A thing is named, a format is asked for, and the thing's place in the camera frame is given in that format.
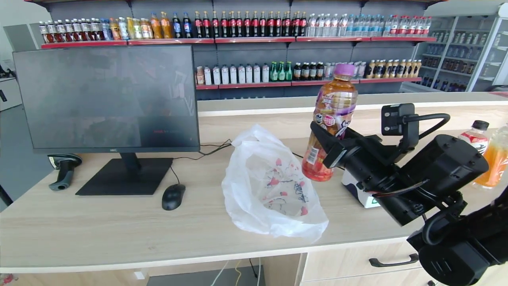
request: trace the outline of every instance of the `plastic bag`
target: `plastic bag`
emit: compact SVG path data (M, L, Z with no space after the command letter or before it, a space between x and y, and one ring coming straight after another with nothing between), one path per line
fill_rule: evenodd
M258 234L318 240L328 218L291 150L259 125L232 145L222 188L233 223Z

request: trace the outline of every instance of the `barcode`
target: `barcode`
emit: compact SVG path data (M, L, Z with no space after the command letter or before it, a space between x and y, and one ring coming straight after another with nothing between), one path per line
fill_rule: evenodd
M307 158L307 162L309 162L311 165L314 165L316 163L316 159L318 158L318 152L319 149L310 147L310 153L309 157Z

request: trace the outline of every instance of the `monitor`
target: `monitor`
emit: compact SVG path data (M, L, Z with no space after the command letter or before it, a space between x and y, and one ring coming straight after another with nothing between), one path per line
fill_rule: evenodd
M77 194L153 194L171 158L200 149L192 47L13 53L36 153L120 153Z

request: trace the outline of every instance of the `monitor stand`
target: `monitor stand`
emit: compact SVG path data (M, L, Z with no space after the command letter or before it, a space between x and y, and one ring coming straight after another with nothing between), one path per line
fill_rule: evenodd
M76 195L153 195L173 158L142 158L120 153L111 159Z

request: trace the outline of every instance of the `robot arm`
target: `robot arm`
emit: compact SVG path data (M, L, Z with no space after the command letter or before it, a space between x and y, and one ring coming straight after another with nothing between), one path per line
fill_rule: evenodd
M398 162L418 140L443 126L449 115L418 116L411 103L382 108L382 134L402 135L399 145L385 146L376 135L362 136L347 128L342 140L315 122L311 129L327 153L323 164L342 167L373 193L400 225L437 207L422 229L407 241L418 251L423 268L450 286L476 283L485 270L508 260L508 188L491 205L461 216L467 203L460 188L486 172L487 161L468 143L438 135L406 165ZM419 121L442 121L418 135Z

